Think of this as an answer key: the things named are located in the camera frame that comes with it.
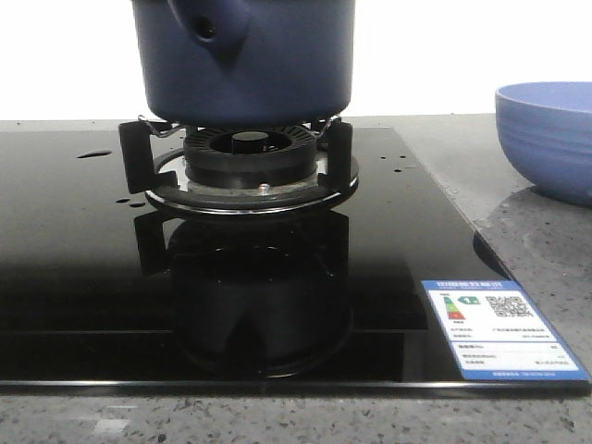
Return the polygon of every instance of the bowl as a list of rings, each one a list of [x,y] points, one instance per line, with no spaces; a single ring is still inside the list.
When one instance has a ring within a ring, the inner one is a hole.
[[[499,88],[496,123],[508,160],[539,191],[592,205],[592,82]]]

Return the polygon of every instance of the gas stove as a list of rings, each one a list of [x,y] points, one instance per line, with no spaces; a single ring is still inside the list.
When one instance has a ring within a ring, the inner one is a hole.
[[[212,211],[210,197],[189,211],[169,204],[193,186],[181,174],[184,140],[212,137],[195,131],[140,152],[122,136],[125,159],[117,129],[3,134],[0,390],[589,393],[585,378],[466,378],[425,282],[512,276],[393,129],[354,130],[355,159],[333,176],[330,199],[263,205],[273,209],[264,214]],[[215,135],[240,134],[237,149],[252,150],[262,133],[282,131],[244,132]],[[142,160],[139,175],[130,157]],[[249,183],[246,199],[273,201],[286,186],[268,182]],[[230,194],[217,201],[234,203]]]

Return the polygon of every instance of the burner cap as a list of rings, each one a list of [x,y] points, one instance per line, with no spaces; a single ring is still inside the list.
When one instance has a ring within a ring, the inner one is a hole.
[[[187,176],[218,188],[285,185],[316,167],[316,138],[302,127],[201,129],[185,139],[183,151]]]
[[[262,131],[244,131],[232,134],[233,154],[257,154],[269,150],[269,134]]]

